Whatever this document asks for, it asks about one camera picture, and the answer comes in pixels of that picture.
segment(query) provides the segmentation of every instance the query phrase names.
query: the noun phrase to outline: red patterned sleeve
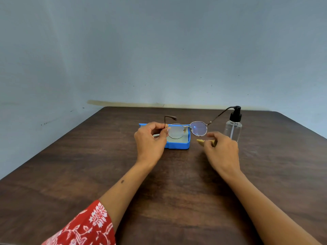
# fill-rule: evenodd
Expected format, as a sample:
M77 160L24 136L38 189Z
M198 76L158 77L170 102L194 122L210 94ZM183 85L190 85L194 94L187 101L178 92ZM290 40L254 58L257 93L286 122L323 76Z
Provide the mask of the red patterned sleeve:
M42 245L114 245L112 222L100 201L94 201Z

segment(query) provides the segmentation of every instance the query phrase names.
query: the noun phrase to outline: spray bottle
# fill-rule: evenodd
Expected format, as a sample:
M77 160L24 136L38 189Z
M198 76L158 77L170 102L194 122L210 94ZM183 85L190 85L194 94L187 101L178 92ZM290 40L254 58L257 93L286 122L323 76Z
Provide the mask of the spray bottle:
M242 124L240 123L242 114L241 107L235 106L234 112L231 113L230 120L227 121L224 134L226 136L229 136L232 140L235 140L238 142L238 139L240 138Z

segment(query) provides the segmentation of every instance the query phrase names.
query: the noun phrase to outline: pump dispenser cap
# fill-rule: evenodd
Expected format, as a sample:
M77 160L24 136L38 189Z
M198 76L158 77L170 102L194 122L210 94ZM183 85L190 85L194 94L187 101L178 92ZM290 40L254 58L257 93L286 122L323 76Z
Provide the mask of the pump dispenser cap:
M242 118L242 114L240 112L241 112L241 107L235 106L234 112L231 113L229 120L232 122L240 122Z

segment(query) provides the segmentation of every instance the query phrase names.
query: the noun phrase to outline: eyeglasses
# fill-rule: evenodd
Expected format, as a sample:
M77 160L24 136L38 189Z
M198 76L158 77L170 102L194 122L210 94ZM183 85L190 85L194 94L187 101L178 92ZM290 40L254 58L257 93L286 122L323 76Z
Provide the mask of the eyeglasses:
M202 121L193 121L192 123L190 123L190 125L182 125L178 123L171 124L168 126L169 128L168 135L173 139L179 139L184 136L186 128L189 127L193 135L204 136L208 131L208 125L210 125L213 121L215 121L215 119L217 119L220 115L222 115L225 111L227 111L230 108L235 108L235 107L227 108L226 110L221 112L217 117L215 117L212 121L210 121L208 124ZM177 120L177 117L175 116L165 115L165 123L166 123L166 117L172 118L173 120Z

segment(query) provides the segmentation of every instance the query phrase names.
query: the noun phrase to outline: dark brown tabletop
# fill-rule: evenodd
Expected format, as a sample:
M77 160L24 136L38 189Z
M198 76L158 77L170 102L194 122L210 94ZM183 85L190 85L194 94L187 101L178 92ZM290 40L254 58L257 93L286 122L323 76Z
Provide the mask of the dark brown tabletop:
M40 244L135 163L138 123L209 122L219 110L105 107L0 181L0 243ZM243 111L241 169L327 244L327 140L277 112ZM230 112L209 126L223 131ZM117 244L261 244L242 205L190 149L165 152L132 200Z

